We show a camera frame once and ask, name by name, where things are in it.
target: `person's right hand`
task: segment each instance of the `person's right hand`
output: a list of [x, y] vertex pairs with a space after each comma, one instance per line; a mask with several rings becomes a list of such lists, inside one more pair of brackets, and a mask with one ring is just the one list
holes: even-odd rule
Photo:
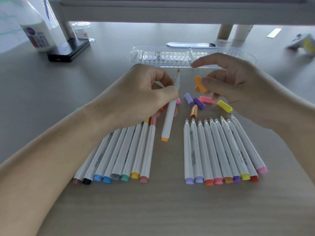
[[286, 114], [291, 113], [289, 96], [293, 93], [251, 63], [215, 53], [197, 59], [191, 66], [196, 68], [210, 64], [224, 68], [214, 70], [201, 79], [208, 90], [205, 94], [213, 92], [214, 100], [219, 96], [225, 97], [239, 114], [266, 128], [282, 122]]

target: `hand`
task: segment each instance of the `hand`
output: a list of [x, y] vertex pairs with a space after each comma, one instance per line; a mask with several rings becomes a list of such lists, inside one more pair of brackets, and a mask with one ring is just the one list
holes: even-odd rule
[[215, 100], [219, 96], [225, 97], [239, 114], [262, 127], [271, 128], [272, 123], [282, 122], [285, 118], [292, 120], [290, 97], [297, 99], [297, 96], [271, 76], [247, 61], [222, 53], [201, 57], [191, 66], [209, 64], [224, 69], [214, 70], [201, 79], [208, 90], [205, 94], [213, 92]]
[[97, 129], [108, 125], [111, 131], [130, 127], [175, 100], [178, 91], [172, 85], [173, 80], [165, 70], [137, 64], [84, 108]]

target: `black power bank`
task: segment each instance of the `black power bank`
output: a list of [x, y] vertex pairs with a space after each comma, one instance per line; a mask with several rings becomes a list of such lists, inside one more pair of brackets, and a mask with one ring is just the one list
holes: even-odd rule
[[47, 53], [50, 62], [72, 62], [90, 46], [89, 39], [72, 38]]

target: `person's left hand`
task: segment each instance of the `person's left hand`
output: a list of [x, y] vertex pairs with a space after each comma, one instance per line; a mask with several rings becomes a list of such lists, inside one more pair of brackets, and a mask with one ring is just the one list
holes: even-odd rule
[[86, 104], [84, 110], [98, 130], [108, 129], [110, 125], [113, 131], [148, 119], [177, 97], [178, 91], [165, 70], [137, 64]]

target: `clear plastic tray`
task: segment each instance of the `clear plastic tray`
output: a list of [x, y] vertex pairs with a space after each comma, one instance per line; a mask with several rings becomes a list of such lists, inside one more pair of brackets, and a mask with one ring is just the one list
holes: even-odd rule
[[[257, 58], [250, 52], [234, 47], [155, 47], [138, 46], [130, 53], [129, 60], [132, 64], [148, 64], [161, 68], [191, 68], [190, 64], [196, 59], [213, 53], [224, 53], [243, 60], [257, 63]], [[204, 69], [218, 69], [217, 65], [202, 66]]]

